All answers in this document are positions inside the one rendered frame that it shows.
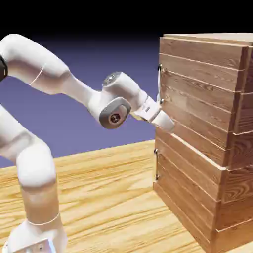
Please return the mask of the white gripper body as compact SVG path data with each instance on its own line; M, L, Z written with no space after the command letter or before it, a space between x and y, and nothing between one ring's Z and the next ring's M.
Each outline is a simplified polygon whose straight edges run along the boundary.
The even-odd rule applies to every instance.
M172 132L175 126L173 120L163 110L160 110L150 123L168 133Z

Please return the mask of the light wood cabinet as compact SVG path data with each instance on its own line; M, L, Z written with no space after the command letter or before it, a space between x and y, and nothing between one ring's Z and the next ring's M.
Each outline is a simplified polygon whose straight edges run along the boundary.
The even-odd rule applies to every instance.
M175 127L170 135L175 135L185 144L191 146L175 133L176 122L174 119L173 121ZM200 223L201 227L195 225L192 219L172 200L168 191L162 188L159 179L155 181L153 187L206 253L225 253L253 241L253 164L230 169L217 164L212 159L210 160L224 169L226 173L221 204L212 229L205 230L203 228L205 222Z

